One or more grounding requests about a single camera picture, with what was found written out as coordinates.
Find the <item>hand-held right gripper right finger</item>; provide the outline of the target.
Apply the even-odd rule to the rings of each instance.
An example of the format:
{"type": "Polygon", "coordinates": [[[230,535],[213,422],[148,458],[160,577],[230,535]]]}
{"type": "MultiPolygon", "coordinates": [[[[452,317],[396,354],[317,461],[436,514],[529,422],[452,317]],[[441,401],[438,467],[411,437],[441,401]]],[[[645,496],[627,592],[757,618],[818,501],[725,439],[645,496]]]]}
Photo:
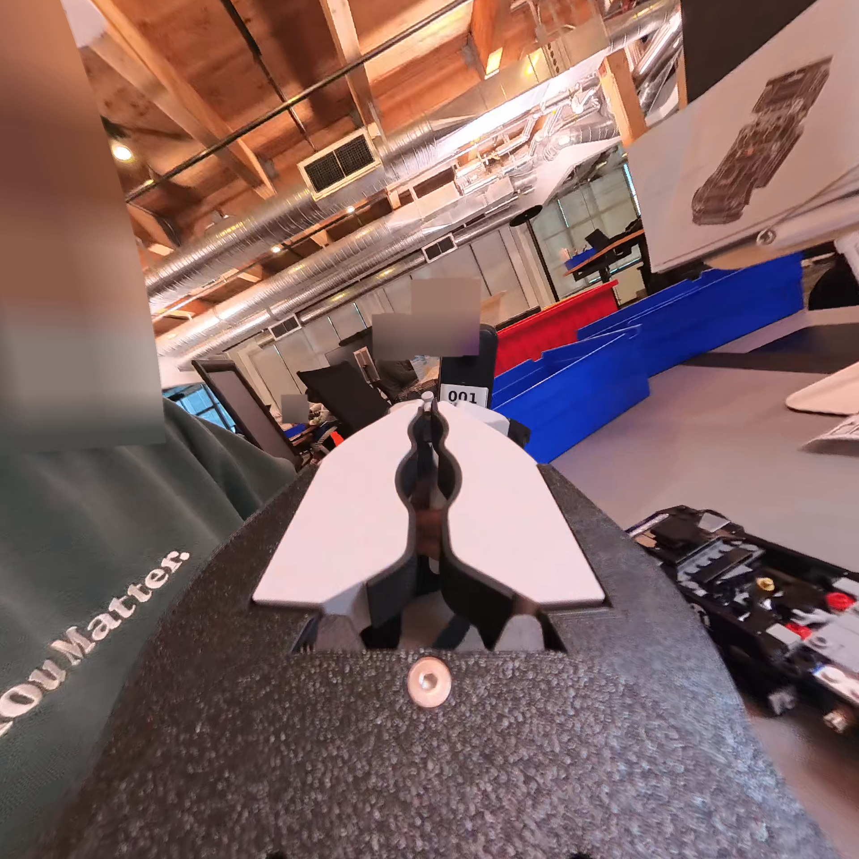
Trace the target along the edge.
{"type": "Polygon", "coordinates": [[[463,406],[440,403],[436,413],[445,586],[543,609],[602,604],[605,591],[538,464],[463,406]]]}

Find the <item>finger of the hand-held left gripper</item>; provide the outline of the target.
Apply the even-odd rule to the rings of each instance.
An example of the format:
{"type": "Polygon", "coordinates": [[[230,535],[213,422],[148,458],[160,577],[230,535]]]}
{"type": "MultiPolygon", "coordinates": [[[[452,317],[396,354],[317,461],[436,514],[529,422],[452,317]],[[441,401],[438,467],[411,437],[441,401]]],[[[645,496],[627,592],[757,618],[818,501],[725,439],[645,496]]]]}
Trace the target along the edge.
{"type": "Polygon", "coordinates": [[[510,438],[510,420],[473,403],[450,405],[450,438],[510,438]]]}

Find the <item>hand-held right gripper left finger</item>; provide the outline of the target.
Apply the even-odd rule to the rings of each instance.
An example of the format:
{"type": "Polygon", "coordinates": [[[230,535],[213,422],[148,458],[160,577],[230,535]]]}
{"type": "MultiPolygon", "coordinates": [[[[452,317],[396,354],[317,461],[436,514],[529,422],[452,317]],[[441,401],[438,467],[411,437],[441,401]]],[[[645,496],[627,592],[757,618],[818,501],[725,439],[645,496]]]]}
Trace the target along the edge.
{"type": "Polygon", "coordinates": [[[417,591],[412,506],[424,403],[392,410],[317,467],[252,594],[266,607],[401,612],[417,591]]]}

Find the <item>black lego car model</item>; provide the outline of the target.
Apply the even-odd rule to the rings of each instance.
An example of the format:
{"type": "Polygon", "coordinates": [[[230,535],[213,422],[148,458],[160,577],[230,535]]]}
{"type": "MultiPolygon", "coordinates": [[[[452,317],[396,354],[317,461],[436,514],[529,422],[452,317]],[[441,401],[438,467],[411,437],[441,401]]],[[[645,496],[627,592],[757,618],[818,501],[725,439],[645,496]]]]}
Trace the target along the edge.
{"type": "Polygon", "coordinates": [[[814,703],[829,728],[857,735],[857,574],[714,510],[660,510],[627,534],[692,607],[741,690],[774,715],[814,703]]]}

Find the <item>lego instruction booklet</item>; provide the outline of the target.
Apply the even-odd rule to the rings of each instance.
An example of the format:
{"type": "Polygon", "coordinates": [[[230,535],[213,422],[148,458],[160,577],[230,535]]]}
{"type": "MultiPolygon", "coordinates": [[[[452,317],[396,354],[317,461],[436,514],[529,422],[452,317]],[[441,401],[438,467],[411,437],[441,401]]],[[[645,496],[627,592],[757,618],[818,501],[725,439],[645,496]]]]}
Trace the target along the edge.
{"type": "Polygon", "coordinates": [[[656,272],[857,209],[858,3],[812,2],[629,146],[656,272]]]}

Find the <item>red plastic bin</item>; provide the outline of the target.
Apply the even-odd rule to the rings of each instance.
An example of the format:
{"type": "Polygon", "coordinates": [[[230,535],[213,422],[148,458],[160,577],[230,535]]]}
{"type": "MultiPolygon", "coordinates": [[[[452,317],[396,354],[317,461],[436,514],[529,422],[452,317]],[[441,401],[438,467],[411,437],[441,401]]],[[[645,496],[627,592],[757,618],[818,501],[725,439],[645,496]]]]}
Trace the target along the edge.
{"type": "Polygon", "coordinates": [[[495,376],[537,361],[547,350],[573,344],[580,329],[615,313],[616,286],[617,280],[595,286],[501,329],[495,376]]]}

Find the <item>black office chair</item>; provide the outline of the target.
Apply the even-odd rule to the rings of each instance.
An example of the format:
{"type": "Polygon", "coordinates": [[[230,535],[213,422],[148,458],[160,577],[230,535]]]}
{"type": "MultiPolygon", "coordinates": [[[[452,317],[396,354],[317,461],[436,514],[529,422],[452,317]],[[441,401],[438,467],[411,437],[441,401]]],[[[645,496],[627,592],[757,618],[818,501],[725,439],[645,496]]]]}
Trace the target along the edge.
{"type": "Polygon", "coordinates": [[[344,438],[385,417],[391,404],[346,361],[317,370],[298,371],[310,400],[320,402],[338,423],[344,438]]]}
{"type": "Polygon", "coordinates": [[[296,471],[302,468],[301,454],[233,361],[192,360],[191,366],[231,416],[240,435],[266,454],[286,460],[296,471]]]}

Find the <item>background wooden desk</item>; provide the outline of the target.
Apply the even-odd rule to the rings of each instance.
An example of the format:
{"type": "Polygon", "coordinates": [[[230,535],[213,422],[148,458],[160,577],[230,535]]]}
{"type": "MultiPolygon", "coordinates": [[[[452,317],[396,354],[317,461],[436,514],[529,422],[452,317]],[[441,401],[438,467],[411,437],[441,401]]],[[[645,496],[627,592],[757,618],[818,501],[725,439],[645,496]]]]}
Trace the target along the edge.
{"type": "Polygon", "coordinates": [[[594,250],[585,259],[574,263],[569,260],[566,264],[565,276],[572,276],[581,281],[593,275],[599,275],[602,284],[612,281],[612,267],[628,257],[635,247],[643,241],[643,228],[628,230],[609,240],[601,249],[594,250]]]}

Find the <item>ceiling air vent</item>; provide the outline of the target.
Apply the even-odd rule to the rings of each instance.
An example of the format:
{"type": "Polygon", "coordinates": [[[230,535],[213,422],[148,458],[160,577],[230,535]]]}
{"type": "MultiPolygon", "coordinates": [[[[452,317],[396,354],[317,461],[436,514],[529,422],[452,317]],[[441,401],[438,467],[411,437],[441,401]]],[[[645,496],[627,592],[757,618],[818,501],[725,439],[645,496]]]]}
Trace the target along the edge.
{"type": "Polygon", "coordinates": [[[314,200],[324,199],[382,166],[370,130],[362,127],[298,162],[297,169],[314,200]]]}

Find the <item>person's green sweatshirt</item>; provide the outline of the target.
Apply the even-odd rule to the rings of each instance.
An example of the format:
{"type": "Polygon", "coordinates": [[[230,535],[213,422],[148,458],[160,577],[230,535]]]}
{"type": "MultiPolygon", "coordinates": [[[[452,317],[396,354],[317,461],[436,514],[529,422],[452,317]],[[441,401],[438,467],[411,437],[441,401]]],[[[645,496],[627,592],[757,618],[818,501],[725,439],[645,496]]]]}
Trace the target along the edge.
{"type": "Polygon", "coordinates": [[[1,849],[23,857],[84,778],[147,639],[287,459],[163,400],[150,445],[4,455],[1,849]]]}

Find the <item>white sticker sheet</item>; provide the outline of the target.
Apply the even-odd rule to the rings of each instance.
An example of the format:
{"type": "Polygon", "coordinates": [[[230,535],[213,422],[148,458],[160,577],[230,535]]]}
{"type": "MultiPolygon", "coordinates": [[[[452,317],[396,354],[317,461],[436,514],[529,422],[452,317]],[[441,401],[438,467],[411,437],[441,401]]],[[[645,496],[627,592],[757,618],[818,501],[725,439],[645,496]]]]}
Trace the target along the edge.
{"type": "Polygon", "coordinates": [[[845,418],[837,426],[803,445],[810,453],[858,456],[858,415],[845,418]]]}

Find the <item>white metal stand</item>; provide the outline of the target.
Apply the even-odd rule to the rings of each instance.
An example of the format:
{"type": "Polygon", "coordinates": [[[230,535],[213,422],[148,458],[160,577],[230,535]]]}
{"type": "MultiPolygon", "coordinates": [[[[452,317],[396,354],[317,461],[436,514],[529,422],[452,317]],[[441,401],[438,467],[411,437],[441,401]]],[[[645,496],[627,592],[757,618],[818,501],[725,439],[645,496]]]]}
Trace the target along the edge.
{"type": "Polygon", "coordinates": [[[811,224],[808,217],[786,221],[769,229],[774,238],[759,242],[743,242],[735,247],[723,249],[703,259],[703,263],[715,270],[741,270],[764,264],[780,257],[802,253],[812,247],[833,244],[858,227],[857,209],[835,218],[832,212],[821,222],[811,224]]]}

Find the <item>black flag board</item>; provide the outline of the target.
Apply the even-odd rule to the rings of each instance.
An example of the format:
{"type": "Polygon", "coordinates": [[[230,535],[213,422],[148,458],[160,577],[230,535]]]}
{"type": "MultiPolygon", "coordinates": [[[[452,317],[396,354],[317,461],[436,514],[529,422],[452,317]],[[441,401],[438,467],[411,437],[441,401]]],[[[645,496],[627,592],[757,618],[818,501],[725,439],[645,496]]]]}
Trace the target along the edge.
{"type": "Polygon", "coordinates": [[[682,1],[687,103],[723,80],[810,5],[811,1],[682,1]]]}

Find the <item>silver ventilation duct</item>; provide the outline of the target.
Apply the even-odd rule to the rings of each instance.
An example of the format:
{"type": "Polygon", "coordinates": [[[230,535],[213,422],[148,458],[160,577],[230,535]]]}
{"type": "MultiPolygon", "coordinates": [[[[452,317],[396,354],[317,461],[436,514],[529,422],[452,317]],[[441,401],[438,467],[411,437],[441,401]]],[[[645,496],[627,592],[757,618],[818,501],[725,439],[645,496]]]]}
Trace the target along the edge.
{"type": "Polygon", "coordinates": [[[421,249],[479,216],[520,208],[549,157],[542,145],[562,109],[577,94],[589,98],[600,88],[603,59],[656,31],[673,34],[679,8],[679,2],[642,3],[555,31],[536,21],[543,38],[520,59],[390,134],[371,133],[379,169],[319,200],[300,177],[169,255],[145,275],[154,321],[187,310],[295,242],[314,246],[284,270],[158,335],[159,357],[185,365],[229,349],[394,252],[421,249]]]}

